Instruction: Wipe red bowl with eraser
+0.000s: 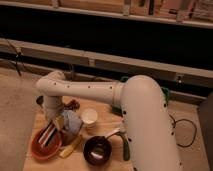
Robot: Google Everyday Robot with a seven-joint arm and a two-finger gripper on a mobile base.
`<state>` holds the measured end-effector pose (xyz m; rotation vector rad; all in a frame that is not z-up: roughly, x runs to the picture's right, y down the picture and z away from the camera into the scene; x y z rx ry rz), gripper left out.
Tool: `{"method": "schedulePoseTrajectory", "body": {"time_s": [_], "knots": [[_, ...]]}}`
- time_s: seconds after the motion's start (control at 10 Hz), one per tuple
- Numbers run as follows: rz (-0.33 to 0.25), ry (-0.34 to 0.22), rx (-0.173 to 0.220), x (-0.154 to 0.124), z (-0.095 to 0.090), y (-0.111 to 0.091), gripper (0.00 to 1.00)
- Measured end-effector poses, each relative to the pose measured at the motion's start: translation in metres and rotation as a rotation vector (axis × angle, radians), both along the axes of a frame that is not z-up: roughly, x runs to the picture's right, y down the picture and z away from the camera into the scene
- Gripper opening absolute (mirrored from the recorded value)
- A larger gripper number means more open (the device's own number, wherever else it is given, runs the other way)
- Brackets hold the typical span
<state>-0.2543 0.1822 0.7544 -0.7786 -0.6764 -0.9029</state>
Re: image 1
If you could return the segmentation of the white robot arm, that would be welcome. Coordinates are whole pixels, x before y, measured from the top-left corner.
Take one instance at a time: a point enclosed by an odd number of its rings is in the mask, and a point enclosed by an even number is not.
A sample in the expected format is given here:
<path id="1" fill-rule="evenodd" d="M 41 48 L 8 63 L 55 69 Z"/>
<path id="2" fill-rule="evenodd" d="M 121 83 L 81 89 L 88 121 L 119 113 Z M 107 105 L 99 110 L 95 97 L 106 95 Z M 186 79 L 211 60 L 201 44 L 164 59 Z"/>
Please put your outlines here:
<path id="1" fill-rule="evenodd" d="M 136 75 L 126 82 L 70 82 L 63 72 L 53 71 L 41 77 L 36 88 L 51 119 L 62 113 L 64 96 L 119 108 L 136 171 L 183 171 L 164 93 L 153 78 Z"/>

